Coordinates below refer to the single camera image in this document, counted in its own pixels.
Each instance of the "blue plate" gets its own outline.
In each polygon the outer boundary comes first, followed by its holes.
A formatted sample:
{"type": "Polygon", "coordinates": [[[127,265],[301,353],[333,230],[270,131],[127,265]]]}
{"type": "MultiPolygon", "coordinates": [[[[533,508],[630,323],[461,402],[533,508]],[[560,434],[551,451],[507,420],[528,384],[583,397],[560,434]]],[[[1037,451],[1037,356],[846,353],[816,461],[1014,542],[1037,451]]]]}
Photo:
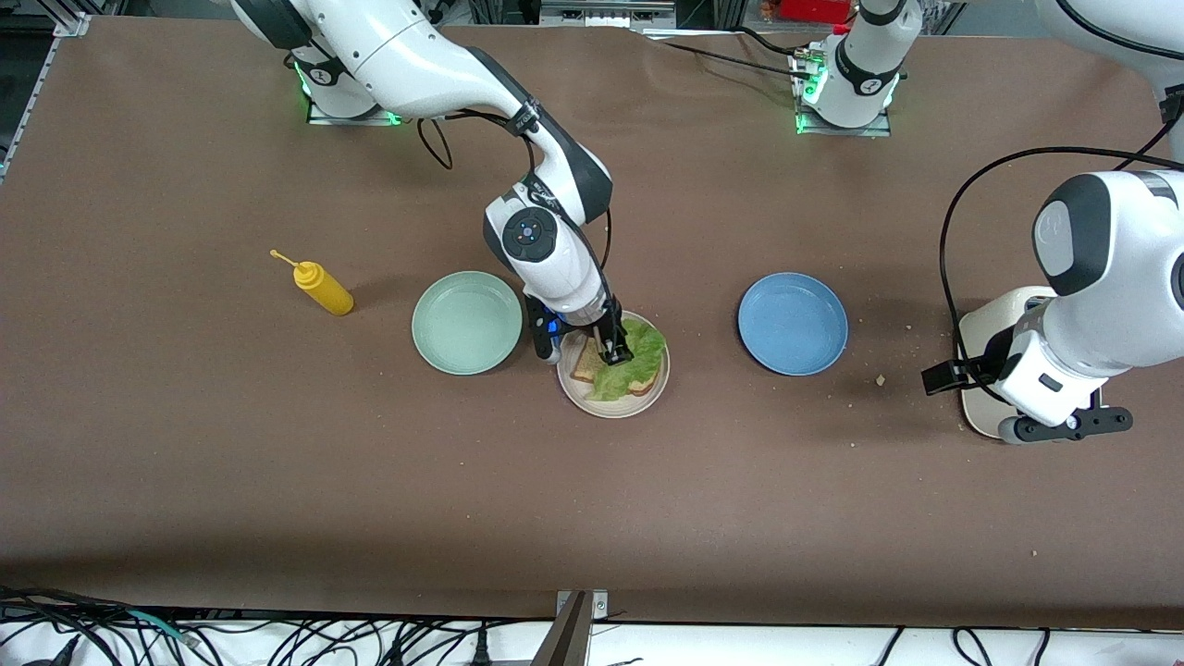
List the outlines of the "blue plate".
{"type": "Polygon", "coordinates": [[[740,339],[773,372],[815,374],[842,356],[847,313],[822,282],[777,273],[758,280],[740,301],[740,339]]]}

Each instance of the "black plug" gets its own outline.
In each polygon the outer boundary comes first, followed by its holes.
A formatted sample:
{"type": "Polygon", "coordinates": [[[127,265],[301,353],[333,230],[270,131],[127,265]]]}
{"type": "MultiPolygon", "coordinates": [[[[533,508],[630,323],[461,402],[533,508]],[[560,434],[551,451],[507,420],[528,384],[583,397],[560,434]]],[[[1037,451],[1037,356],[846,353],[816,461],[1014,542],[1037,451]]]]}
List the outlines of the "black plug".
{"type": "Polygon", "coordinates": [[[477,629],[477,649],[472,652],[472,661],[469,664],[470,666],[493,666],[494,664],[494,660],[489,658],[489,632],[485,630],[484,622],[477,629]]]}

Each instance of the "white floor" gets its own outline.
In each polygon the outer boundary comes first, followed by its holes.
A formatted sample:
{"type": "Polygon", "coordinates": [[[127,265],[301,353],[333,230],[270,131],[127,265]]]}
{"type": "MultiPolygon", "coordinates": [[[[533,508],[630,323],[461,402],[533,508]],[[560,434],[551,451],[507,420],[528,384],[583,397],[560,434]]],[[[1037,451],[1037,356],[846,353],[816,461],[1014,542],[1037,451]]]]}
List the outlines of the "white floor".
{"type": "MultiPolygon", "coordinates": [[[[253,627],[256,622],[218,622],[218,627],[238,630],[253,627]]],[[[179,625],[182,630],[186,625],[179,625]]],[[[339,622],[324,633],[336,636],[356,626],[356,622],[339,622]]],[[[475,627],[471,622],[457,622],[457,628],[475,627]]],[[[20,629],[22,625],[0,625],[0,641],[20,629]]],[[[398,626],[382,632],[384,646],[391,645],[398,626]]],[[[491,629],[489,651],[494,660],[526,660],[534,655],[548,628],[543,622],[528,622],[491,629]]],[[[206,632],[215,646],[224,666],[264,666],[269,664],[282,641],[294,627],[266,626],[246,634],[218,634],[206,632]]],[[[612,666],[637,661],[639,666],[695,666],[695,665],[784,665],[784,666],[873,666],[893,634],[893,629],[879,628],[817,628],[817,627],[720,627],[720,626],[664,626],[664,625],[597,625],[593,627],[588,666],[612,666]]],[[[1034,662],[1041,633],[1019,629],[977,629],[995,666],[1027,666],[1034,662]]],[[[120,661],[126,665],[147,664],[141,659],[139,636],[128,632],[137,647],[130,655],[128,647],[104,632],[103,636],[117,648],[120,661]]],[[[147,633],[152,641],[155,634],[147,633]]],[[[38,626],[21,633],[0,647],[0,664],[19,666],[36,659],[52,659],[69,636],[59,635],[49,626],[38,626]]],[[[406,655],[405,664],[412,666],[416,655],[424,647],[446,640],[448,634],[426,638],[406,655]]],[[[964,648],[982,662],[973,643],[964,635],[964,648]]],[[[327,641],[314,639],[301,646],[295,659],[287,661],[300,666],[321,652],[327,641]]],[[[377,636],[366,636],[348,643],[356,651],[356,664],[377,662],[380,653],[377,636]]],[[[475,638],[469,638],[444,661],[449,666],[466,666],[472,658],[475,638]]],[[[213,661],[206,647],[198,651],[213,661]]],[[[435,666],[444,649],[424,655],[418,666],[435,666]]],[[[163,641],[157,641],[152,651],[155,664],[175,664],[168,655],[163,641]]],[[[1043,666],[1173,666],[1184,659],[1184,635],[1121,632],[1054,632],[1043,666]]],[[[186,664],[200,665],[193,654],[186,654],[186,664]]],[[[908,629],[888,661],[896,666],[969,666],[953,648],[950,629],[908,629]]],[[[110,661],[83,639],[75,653],[72,666],[108,666],[110,661]]],[[[355,655],[339,649],[316,661],[316,666],[355,666],[355,655]]]]}

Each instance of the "yellow mustard bottle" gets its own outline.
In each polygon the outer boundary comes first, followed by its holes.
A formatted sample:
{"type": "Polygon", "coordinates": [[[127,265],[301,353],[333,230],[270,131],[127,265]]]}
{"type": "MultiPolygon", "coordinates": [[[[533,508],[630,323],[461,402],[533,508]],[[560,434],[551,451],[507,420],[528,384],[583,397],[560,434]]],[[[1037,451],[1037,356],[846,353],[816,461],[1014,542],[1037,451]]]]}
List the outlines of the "yellow mustard bottle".
{"type": "Polygon", "coordinates": [[[271,256],[291,264],[292,280],[296,286],[332,314],[341,316],[354,308],[354,297],[321,264],[316,262],[296,263],[275,250],[271,250],[271,256]]]}

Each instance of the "plate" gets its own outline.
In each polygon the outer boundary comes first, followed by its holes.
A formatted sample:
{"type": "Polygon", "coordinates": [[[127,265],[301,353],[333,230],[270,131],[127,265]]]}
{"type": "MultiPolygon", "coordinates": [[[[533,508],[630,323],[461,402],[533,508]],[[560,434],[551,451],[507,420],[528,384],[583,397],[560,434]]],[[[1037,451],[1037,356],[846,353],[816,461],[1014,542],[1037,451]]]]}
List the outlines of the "plate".
{"type": "Polygon", "coordinates": [[[843,303],[829,287],[800,273],[758,280],[740,302],[739,319],[748,352],[781,374],[822,372],[847,346],[843,303]]]}
{"type": "Polygon", "coordinates": [[[416,350],[449,374],[476,374],[510,356],[522,335],[522,305],[509,284],[466,270],[424,292],[411,315],[416,350]]]}
{"type": "MultiPolygon", "coordinates": [[[[622,319],[632,319],[654,326],[644,316],[628,310],[623,312],[620,316],[622,319]]],[[[649,393],[642,397],[625,395],[617,401],[599,402],[587,399],[588,395],[592,393],[592,384],[572,379],[572,371],[575,370],[575,364],[580,360],[580,351],[584,348],[585,340],[587,340],[587,335],[580,331],[564,335],[564,341],[559,345],[562,357],[555,365],[555,372],[559,373],[559,385],[575,406],[600,418],[625,418],[626,416],[645,411],[651,404],[657,402],[658,396],[665,390],[667,382],[670,379],[669,341],[667,348],[662,350],[662,367],[658,369],[658,378],[649,393]]]]}

